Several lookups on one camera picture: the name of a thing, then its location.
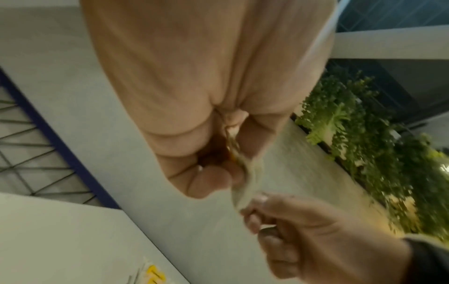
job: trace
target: metal grid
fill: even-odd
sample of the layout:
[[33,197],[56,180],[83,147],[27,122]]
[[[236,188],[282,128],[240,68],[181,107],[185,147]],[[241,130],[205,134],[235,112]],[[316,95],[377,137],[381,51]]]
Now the metal grid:
[[395,29],[449,24],[447,0],[352,0],[338,31]]
[[102,206],[0,86],[0,191]]

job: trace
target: foliage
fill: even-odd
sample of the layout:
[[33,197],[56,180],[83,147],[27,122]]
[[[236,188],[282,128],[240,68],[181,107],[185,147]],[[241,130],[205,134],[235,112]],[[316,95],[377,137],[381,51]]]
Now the foliage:
[[343,159],[353,179],[385,205],[406,233],[449,240],[449,179],[441,170],[445,155],[433,150],[426,136],[396,138],[401,127],[379,107],[371,82],[361,73],[352,78],[344,70],[326,72],[296,123],[310,130],[312,144],[331,131],[331,156]]

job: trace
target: green plant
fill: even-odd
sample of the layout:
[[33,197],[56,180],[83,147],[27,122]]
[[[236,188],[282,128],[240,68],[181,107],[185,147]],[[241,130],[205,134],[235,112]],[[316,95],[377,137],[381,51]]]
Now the green plant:
[[341,69],[326,72],[296,123],[310,130],[312,144],[330,131],[331,157],[342,158],[353,179],[385,205],[406,233],[449,240],[449,180],[438,160],[444,154],[433,150],[425,136],[393,135],[401,127],[391,124],[374,100],[378,93],[371,89],[372,80]]

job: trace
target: fingernail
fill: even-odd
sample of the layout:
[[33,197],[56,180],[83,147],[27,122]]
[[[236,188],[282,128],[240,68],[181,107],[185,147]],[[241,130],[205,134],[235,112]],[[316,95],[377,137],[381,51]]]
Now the fingernail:
[[253,204],[256,206],[263,206],[267,200],[268,200],[268,197],[266,195],[259,193],[253,197]]

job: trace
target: concrete floor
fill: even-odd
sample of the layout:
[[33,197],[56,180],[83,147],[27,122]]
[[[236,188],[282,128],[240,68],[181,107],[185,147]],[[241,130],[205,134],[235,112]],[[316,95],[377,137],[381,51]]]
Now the concrete floor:
[[[1,67],[189,282],[275,282],[229,192],[191,200],[165,181],[103,75],[76,7],[0,9],[0,42]],[[265,165],[262,190],[321,198],[388,231],[382,208],[292,122]]]

